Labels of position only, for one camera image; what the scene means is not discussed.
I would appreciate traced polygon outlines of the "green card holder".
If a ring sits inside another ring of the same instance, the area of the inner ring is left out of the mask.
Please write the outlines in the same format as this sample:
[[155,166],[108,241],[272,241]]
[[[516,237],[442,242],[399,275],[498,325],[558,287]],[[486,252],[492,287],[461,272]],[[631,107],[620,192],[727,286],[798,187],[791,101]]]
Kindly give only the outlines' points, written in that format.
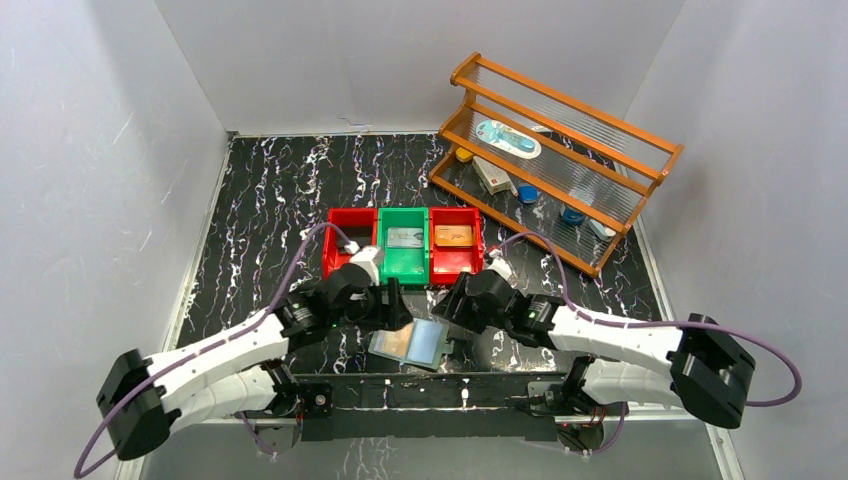
[[401,364],[436,371],[442,359],[453,352],[454,343],[448,339],[449,327],[444,323],[426,319],[414,319],[408,325],[413,326],[413,333],[405,358],[388,355],[380,351],[384,333],[393,331],[379,330],[375,332],[370,341],[368,352]]

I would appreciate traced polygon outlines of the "red bin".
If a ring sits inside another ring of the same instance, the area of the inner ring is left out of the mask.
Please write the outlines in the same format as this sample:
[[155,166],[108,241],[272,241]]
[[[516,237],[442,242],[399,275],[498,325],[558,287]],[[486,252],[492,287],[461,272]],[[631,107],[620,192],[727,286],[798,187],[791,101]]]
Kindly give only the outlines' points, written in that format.
[[336,207],[328,211],[327,221],[336,225],[343,236],[332,227],[325,230],[322,250],[322,277],[347,263],[352,257],[347,246],[351,241],[359,247],[377,242],[378,210],[376,208]]
[[477,273],[483,264],[481,215],[473,207],[429,209],[429,282],[453,284],[461,273]]

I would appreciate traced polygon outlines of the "green bin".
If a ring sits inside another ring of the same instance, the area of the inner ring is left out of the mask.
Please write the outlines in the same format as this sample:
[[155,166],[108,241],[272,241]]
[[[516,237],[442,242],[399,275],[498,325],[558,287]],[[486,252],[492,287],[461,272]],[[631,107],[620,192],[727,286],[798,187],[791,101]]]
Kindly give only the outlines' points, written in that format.
[[386,207],[378,210],[377,245],[384,258],[379,267],[384,284],[424,286],[430,280],[429,209]]

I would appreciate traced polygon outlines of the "orange credit card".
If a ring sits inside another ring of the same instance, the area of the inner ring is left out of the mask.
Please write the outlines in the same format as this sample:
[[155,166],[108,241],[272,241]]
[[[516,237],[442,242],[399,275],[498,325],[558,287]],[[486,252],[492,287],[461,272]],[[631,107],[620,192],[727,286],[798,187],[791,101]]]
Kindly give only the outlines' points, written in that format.
[[393,355],[400,358],[405,358],[409,350],[413,326],[408,325],[406,328],[393,332],[385,332],[382,337],[382,353]]

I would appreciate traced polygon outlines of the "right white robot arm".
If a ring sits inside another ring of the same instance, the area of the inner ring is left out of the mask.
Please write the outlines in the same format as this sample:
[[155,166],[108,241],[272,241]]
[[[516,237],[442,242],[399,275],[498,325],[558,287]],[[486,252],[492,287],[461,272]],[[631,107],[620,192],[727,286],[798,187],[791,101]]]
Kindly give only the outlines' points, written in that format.
[[468,331],[489,327],[528,347],[575,352],[561,385],[530,389],[538,415],[589,414],[636,402],[676,407],[725,429],[740,426],[756,368],[753,357],[705,316],[681,327],[571,307],[525,294],[501,274],[463,273],[432,314]]

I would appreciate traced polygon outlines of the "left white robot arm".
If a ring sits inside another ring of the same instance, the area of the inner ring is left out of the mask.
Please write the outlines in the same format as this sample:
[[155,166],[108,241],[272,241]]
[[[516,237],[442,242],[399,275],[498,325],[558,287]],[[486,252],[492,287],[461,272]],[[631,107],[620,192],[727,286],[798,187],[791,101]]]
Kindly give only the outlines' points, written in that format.
[[96,404],[121,461],[143,457],[172,434],[245,411],[278,415],[304,401],[277,361],[322,342],[339,324],[397,331],[412,323],[397,279],[386,287],[357,265],[304,284],[244,322],[196,343],[112,364]]

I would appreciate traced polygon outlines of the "black card in bin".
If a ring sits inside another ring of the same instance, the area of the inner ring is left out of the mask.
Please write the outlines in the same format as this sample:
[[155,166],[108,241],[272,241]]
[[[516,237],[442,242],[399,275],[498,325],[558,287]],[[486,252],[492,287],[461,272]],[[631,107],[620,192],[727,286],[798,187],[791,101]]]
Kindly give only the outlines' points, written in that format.
[[349,225],[342,226],[342,232],[346,236],[337,236],[336,247],[339,254],[351,255],[349,245],[355,243],[358,248],[372,243],[372,228],[370,226]]

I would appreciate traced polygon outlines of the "grey card in bin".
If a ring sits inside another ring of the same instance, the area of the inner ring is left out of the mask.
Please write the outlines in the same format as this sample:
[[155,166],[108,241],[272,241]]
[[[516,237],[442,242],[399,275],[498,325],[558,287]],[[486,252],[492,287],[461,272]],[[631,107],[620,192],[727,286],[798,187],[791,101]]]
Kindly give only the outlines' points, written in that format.
[[390,227],[387,229],[388,248],[418,249],[424,246],[424,231],[415,227]]

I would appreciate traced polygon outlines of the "orange card in bin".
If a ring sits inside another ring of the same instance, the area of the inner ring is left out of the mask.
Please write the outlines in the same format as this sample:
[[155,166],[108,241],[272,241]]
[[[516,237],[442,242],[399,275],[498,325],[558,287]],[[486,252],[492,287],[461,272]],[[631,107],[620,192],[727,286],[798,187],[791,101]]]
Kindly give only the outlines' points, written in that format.
[[437,224],[434,245],[440,248],[470,248],[475,244],[474,231],[467,224]]

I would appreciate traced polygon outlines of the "blue round item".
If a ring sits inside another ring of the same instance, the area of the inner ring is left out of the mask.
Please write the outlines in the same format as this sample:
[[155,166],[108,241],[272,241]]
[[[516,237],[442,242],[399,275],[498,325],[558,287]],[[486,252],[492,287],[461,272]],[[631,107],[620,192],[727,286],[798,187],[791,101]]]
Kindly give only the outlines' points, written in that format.
[[516,188],[517,199],[525,205],[532,205],[539,199],[539,190],[529,184],[520,184]]

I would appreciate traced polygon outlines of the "white small box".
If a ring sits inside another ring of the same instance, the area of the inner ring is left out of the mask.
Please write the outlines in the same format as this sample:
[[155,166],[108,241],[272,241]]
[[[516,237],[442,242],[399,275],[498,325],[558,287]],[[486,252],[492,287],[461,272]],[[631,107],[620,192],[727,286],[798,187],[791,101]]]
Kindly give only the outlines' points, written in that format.
[[512,181],[509,175],[500,167],[479,156],[473,157],[472,165],[478,177],[483,182],[484,188],[490,195],[512,191]]

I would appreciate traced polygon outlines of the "dark blue round container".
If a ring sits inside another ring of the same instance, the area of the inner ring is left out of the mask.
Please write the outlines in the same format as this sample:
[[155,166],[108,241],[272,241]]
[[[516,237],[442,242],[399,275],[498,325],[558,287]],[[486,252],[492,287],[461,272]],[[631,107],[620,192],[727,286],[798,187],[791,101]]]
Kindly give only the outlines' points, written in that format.
[[586,215],[570,205],[563,205],[560,210],[560,219],[570,226],[580,226],[586,220]]

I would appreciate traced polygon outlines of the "light blue small item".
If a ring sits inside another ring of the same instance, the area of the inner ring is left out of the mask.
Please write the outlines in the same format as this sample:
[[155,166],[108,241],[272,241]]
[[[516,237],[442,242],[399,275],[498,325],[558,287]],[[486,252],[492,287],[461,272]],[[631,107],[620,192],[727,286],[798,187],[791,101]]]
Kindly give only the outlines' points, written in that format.
[[617,234],[615,230],[609,228],[595,219],[588,219],[590,231],[601,241],[610,241]]

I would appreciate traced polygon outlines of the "yellow round item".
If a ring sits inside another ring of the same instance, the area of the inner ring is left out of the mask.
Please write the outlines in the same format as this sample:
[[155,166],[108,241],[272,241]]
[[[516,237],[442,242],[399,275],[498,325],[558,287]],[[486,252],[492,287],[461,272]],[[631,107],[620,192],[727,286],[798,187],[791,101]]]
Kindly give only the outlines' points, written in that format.
[[454,154],[455,154],[456,159],[461,163],[468,163],[474,157],[474,154],[472,152],[470,152],[469,150],[462,148],[462,147],[458,147],[455,150]]

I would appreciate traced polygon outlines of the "orange wooden shelf rack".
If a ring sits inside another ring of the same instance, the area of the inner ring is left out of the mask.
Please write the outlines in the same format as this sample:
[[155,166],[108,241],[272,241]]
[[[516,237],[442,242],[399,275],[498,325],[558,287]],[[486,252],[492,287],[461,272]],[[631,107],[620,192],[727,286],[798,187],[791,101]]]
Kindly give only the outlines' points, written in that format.
[[[450,82],[463,89],[464,96],[438,131],[450,148],[431,171],[431,183],[513,231],[546,236],[560,258],[591,277],[598,276],[671,173],[683,145],[480,53],[469,55],[457,66]],[[496,120],[531,136],[541,144],[541,153],[522,159],[482,142],[475,127],[483,120]],[[472,163],[456,159],[458,147],[503,169],[516,187],[536,187],[538,201],[525,205],[517,198],[490,195]],[[560,219],[563,205],[584,213],[584,223],[566,225]],[[616,236],[599,240],[590,231],[588,219],[612,228]]]

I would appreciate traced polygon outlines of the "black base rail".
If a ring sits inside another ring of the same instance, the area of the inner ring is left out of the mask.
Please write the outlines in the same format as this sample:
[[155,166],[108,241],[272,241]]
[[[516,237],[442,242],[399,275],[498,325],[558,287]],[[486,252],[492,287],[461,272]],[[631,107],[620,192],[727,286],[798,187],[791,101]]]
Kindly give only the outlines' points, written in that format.
[[366,437],[517,437],[600,445],[604,407],[576,407],[561,374],[298,375],[308,441]]

